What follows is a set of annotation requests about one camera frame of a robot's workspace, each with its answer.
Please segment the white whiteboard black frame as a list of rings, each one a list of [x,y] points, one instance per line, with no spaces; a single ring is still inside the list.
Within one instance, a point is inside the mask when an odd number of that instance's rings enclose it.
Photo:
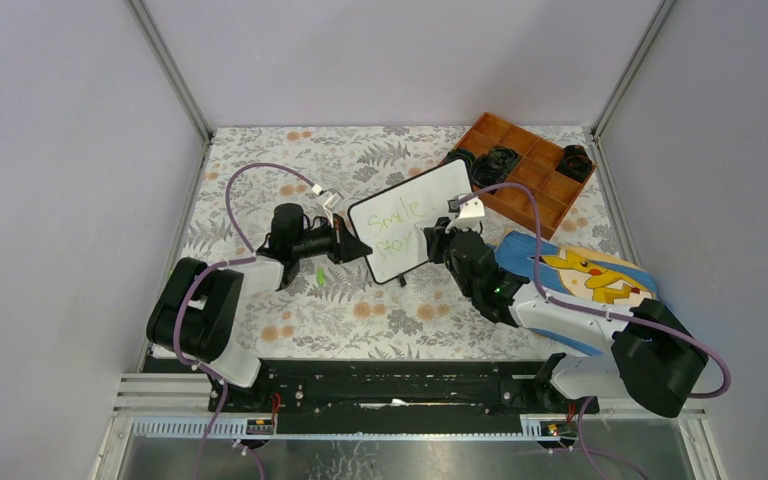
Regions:
[[[385,284],[428,261],[425,228],[449,217],[449,202],[472,191],[462,160],[434,167],[349,206],[372,279]]]

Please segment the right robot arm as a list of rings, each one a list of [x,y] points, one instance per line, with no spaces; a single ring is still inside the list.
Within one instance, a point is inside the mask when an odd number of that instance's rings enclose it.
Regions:
[[[441,218],[424,228],[428,259],[446,267],[482,317],[582,353],[546,360],[533,386],[539,407],[557,412],[571,400],[597,397],[631,399],[661,417],[679,415],[710,356],[662,302],[603,307],[553,293],[534,276],[502,268],[478,232],[448,223]]]

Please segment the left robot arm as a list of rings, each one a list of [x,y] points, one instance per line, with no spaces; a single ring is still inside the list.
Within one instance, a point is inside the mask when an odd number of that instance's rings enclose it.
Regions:
[[[307,220],[300,205],[281,204],[255,257],[216,265],[180,259],[149,316],[147,340],[233,385],[232,398],[245,410],[264,407],[271,387],[259,377],[261,359],[231,339],[239,300],[287,288],[303,259],[326,256],[341,264],[372,253],[341,216]]]

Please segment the orange wooden compartment tray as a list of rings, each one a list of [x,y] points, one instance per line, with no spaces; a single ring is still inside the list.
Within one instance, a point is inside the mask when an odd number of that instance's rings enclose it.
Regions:
[[[483,113],[442,162],[465,162],[472,188],[515,183],[481,196],[484,205],[549,240],[596,169],[584,146],[559,146],[489,112]]]

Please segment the floral tablecloth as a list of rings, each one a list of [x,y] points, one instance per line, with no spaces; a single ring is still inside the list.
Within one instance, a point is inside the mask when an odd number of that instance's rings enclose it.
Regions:
[[[436,165],[462,126],[225,127],[215,132],[182,253],[215,263],[248,255],[274,208],[317,213],[311,184],[350,205]],[[326,285],[317,284],[323,268]],[[238,304],[232,341],[259,356],[298,359],[540,360],[562,345],[485,320],[439,265],[376,284],[363,260],[305,260],[285,290]]]

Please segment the blue Pikachu cloth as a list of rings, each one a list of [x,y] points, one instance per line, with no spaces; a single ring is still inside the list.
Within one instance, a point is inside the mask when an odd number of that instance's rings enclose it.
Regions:
[[[658,297],[648,272],[584,247],[539,243],[527,234],[511,232],[494,254],[500,268],[521,277],[532,278],[538,268],[540,283],[549,296],[597,310],[588,314],[559,307],[545,301],[531,285],[511,306],[517,326],[586,355],[609,353],[612,334],[626,326],[624,321],[608,320],[607,311],[628,314],[643,300]]]

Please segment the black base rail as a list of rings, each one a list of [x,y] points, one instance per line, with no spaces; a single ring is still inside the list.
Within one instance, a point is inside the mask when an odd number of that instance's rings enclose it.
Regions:
[[[569,399],[535,361],[265,361],[253,386],[226,402],[211,381],[202,406],[265,414],[280,434],[513,434],[522,415],[561,421],[597,414],[597,401]]]

